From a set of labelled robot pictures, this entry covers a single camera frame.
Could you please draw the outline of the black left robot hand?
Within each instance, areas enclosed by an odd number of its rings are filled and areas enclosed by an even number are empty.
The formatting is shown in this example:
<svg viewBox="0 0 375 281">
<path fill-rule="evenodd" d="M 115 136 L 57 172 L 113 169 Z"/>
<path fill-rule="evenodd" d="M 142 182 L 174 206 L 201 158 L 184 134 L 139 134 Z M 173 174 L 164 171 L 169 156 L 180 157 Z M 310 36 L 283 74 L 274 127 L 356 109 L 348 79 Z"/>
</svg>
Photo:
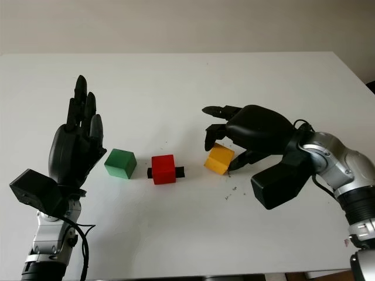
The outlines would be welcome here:
<svg viewBox="0 0 375 281">
<path fill-rule="evenodd" d="M 60 186 L 79 189 L 105 155 L 103 123 L 96 113 L 96 97 L 87 91 L 87 81 L 80 75 L 74 97 L 70 98 L 66 123 L 53 139 L 49 153 L 49 177 Z"/>
</svg>

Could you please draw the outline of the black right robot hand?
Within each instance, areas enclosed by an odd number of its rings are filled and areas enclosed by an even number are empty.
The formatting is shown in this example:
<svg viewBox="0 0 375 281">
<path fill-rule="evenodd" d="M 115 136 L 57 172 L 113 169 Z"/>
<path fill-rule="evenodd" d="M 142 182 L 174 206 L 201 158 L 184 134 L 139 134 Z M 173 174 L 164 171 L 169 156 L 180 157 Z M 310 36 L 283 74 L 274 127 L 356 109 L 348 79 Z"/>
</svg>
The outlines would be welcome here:
<svg viewBox="0 0 375 281">
<path fill-rule="evenodd" d="M 207 106 L 205 114 L 225 119 L 225 124 L 212 124 L 206 128 L 204 149 L 209 151 L 217 140 L 227 137 L 245 151 L 229 164 L 229 171 L 254 164 L 270 155 L 282 155 L 296 129 L 286 117 L 261 107 L 246 105 Z"/>
</svg>

